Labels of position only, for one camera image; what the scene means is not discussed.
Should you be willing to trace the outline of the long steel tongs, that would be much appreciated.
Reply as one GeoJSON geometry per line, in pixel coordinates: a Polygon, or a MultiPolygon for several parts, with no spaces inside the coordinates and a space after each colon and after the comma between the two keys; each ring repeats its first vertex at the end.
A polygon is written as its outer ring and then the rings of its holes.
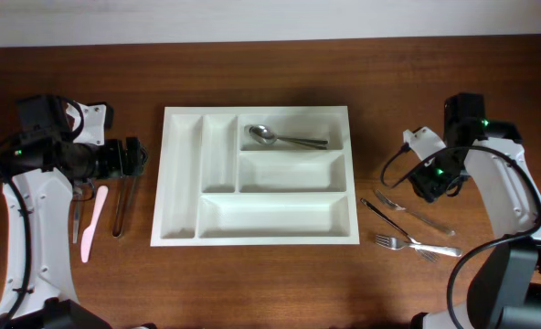
{"type": "Polygon", "coordinates": [[[122,179],[122,185],[117,200],[115,219],[111,229],[111,235],[114,238],[119,238],[122,235],[126,212],[133,203],[137,181],[137,176],[127,176],[122,179]]]}

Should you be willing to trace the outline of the dark handled steel fork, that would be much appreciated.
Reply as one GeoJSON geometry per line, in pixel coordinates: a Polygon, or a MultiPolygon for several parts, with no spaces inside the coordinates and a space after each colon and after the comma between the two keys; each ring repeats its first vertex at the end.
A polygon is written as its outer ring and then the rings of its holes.
{"type": "MultiPolygon", "coordinates": [[[[365,205],[368,209],[370,209],[372,212],[374,212],[377,216],[385,220],[389,225],[391,225],[394,229],[399,231],[403,236],[405,236],[411,243],[419,244],[419,242],[411,237],[406,230],[404,230],[401,226],[396,224],[392,219],[387,217],[384,213],[382,213],[377,207],[372,205],[370,202],[368,202],[365,198],[360,198],[360,202],[365,205]]],[[[424,249],[417,249],[416,252],[425,260],[435,263],[439,260],[439,255],[432,252],[427,251],[424,249]]]]}

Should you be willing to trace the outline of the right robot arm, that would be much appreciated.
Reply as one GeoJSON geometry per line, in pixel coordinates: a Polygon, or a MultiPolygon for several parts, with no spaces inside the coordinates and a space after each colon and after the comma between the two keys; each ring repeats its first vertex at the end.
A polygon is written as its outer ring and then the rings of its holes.
{"type": "Polygon", "coordinates": [[[472,179],[494,240],[465,254],[491,253],[472,279],[465,302],[413,317],[414,328],[541,328],[541,196],[510,122],[489,121],[481,94],[459,93],[444,104],[444,133],[406,130],[405,148],[419,158],[408,180],[428,202],[454,195],[472,179]]]}

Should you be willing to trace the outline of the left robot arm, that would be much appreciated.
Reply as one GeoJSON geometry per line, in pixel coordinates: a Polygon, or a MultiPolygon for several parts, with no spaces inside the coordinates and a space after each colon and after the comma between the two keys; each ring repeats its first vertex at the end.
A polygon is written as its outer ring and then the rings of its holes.
{"type": "Polygon", "coordinates": [[[106,139],[113,109],[39,94],[17,102],[21,129],[0,142],[8,214],[0,328],[107,328],[80,305],[71,275],[69,210],[96,180],[143,174],[139,139],[106,139]]]}

